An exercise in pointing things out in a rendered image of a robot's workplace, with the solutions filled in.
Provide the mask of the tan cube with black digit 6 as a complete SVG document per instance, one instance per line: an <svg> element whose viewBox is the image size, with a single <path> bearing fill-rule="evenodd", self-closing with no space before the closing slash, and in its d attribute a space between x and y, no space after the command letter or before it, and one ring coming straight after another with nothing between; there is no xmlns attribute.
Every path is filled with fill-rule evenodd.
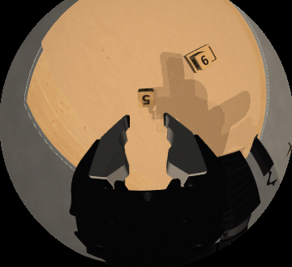
<svg viewBox="0 0 292 267"><path fill-rule="evenodd" d="M206 68L212 66L212 61L210 60L206 51L201 51L193 54L189 57L197 70L205 70Z"/></svg>

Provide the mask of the tan wooden cube with number 5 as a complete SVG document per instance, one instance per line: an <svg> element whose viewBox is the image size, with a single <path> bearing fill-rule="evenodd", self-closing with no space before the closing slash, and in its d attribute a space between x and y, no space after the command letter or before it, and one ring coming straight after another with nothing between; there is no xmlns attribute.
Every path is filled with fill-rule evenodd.
<svg viewBox="0 0 292 267"><path fill-rule="evenodd" d="M137 95L139 107L154 107L153 88L140 88Z"/></svg>

